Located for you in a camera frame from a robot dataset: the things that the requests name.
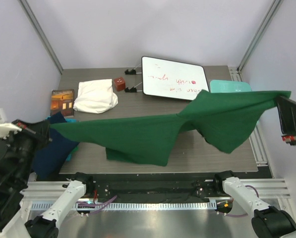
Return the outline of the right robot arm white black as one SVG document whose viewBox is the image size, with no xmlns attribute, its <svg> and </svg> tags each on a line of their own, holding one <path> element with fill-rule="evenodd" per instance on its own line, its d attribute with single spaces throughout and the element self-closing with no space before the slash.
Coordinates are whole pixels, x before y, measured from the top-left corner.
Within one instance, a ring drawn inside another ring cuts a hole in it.
<svg viewBox="0 0 296 238">
<path fill-rule="evenodd" d="M 282 140 L 296 146 L 296 101 L 283 96 L 276 99 Z M 296 238 L 296 222 L 289 213 L 262 201 L 250 185 L 244 185 L 232 171 L 214 176 L 213 190 L 231 196 L 251 218 L 252 228 L 259 238 Z"/>
</svg>

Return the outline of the green t-shirt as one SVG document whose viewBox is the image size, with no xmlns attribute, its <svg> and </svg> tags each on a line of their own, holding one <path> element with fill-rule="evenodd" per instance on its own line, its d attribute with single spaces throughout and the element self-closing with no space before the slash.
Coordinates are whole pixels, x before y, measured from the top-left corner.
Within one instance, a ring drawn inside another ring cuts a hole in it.
<svg viewBox="0 0 296 238">
<path fill-rule="evenodd" d="M 289 91 L 201 91 L 181 112 L 158 116 L 56 123 L 63 137 L 100 145 L 108 160 L 166 166 L 180 133 L 196 130 L 205 141 L 231 153 L 251 135 L 261 115 Z"/>
</svg>

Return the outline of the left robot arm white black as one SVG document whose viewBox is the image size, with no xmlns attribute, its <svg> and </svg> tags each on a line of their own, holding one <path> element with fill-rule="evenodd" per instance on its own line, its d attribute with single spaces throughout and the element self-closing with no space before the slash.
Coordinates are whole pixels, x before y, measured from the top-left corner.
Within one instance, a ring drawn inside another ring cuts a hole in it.
<svg viewBox="0 0 296 238">
<path fill-rule="evenodd" d="M 0 238 L 56 238 L 67 214 L 81 197 L 91 197 L 91 176 L 76 173 L 66 190 L 44 213 L 24 222 L 20 202 L 35 153 L 51 142 L 49 122 L 0 121 Z"/>
</svg>

